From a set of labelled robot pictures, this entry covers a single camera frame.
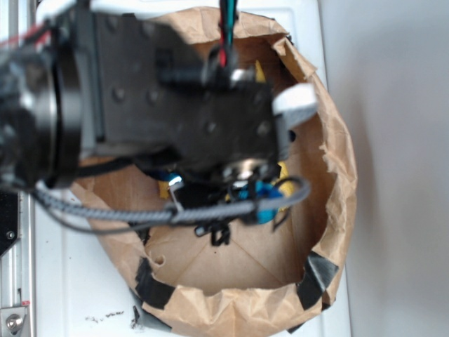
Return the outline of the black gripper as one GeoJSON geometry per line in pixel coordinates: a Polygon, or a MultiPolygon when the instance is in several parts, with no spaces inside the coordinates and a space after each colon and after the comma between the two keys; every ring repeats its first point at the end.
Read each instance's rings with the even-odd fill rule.
{"type": "Polygon", "coordinates": [[[234,68],[217,48],[202,58],[166,23],[81,13],[81,157],[194,172],[275,164],[288,156],[289,131],[317,113],[314,86],[272,102],[268,85],[233,80],[234,68]]]}

